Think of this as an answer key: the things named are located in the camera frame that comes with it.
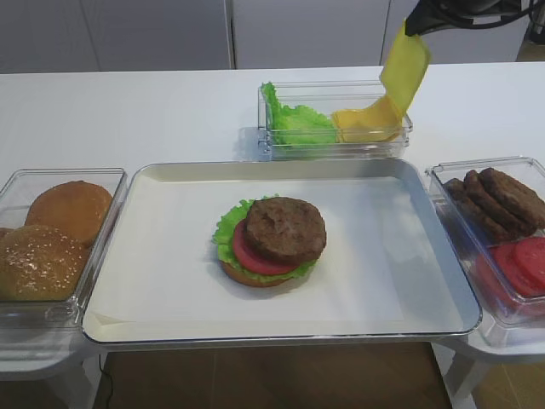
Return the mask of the black blue robot arm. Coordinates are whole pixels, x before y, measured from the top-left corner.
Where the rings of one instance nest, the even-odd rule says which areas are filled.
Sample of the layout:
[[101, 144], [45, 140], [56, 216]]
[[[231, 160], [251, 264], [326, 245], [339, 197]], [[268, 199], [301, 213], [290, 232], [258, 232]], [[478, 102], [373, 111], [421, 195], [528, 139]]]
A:
[[488, 30], [533, 18], [544, 1], [421, 0], [405, 19], [404, 34], [422, 36], [449, 29]]

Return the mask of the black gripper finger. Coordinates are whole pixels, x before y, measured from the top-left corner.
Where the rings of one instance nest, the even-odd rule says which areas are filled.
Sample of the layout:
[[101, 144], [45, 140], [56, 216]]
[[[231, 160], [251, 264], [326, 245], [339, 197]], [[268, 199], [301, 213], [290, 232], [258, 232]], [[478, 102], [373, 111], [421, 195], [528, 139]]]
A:
[[450, 28], [441, 1], [420, 0], [405, 19], [404, 33], [408, 37], [427, 35]]

